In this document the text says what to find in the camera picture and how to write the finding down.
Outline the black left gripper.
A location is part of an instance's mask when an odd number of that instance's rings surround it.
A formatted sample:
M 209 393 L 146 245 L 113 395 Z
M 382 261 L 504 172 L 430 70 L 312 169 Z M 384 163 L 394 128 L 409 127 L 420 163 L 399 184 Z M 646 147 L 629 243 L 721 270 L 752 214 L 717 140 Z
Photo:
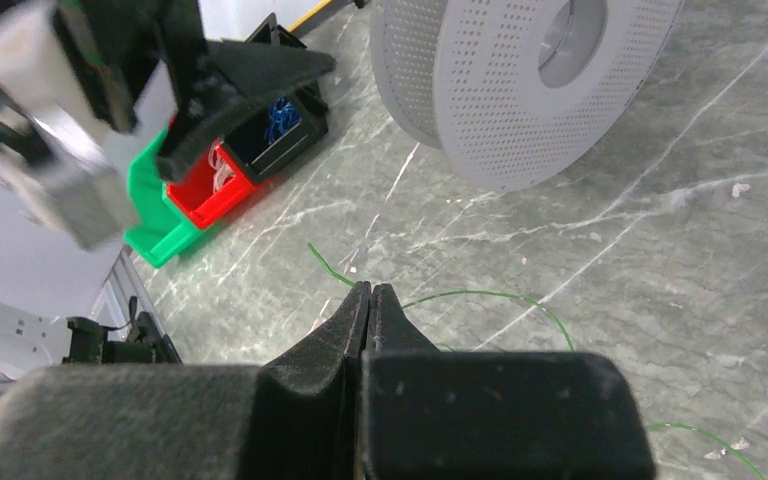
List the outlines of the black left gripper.
M 177 112 L 155 159 L 180 183 L 220 137 L 280 96 L 332 72 L 329 54 L 277 44 L 205 40 L 188 1 L 57 1 L 54 26 L 96 118 L 118 133 L 137 127 L 136 103 L 158 63 Z

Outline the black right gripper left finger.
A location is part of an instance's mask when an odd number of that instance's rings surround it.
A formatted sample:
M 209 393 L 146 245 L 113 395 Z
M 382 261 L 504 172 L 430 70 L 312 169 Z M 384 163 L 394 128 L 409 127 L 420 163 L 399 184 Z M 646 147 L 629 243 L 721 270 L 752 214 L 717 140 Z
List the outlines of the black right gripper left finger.
M 0 479 L 358 479 L 371 287 L 263 366 L 64 365 L 0 399 Z

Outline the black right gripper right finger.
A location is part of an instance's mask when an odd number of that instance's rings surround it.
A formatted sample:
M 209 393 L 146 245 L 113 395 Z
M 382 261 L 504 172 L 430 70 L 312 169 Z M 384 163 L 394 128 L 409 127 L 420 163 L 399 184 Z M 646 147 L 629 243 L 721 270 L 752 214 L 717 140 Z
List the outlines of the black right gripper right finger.
M 592 352 L 447 352 L 372 293 L 362 355 L 370 479 L 652 479 L 631 388 Z

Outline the white perforated filament spool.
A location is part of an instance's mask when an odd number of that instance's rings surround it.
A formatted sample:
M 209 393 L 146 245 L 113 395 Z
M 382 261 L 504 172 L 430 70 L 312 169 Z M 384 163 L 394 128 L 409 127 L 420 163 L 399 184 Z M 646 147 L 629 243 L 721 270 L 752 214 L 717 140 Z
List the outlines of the white perforated filament spool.
M 381 99 L 474 185 L 516 191 L 590 150 L 633 101 L 679 1 L 377 1 Z

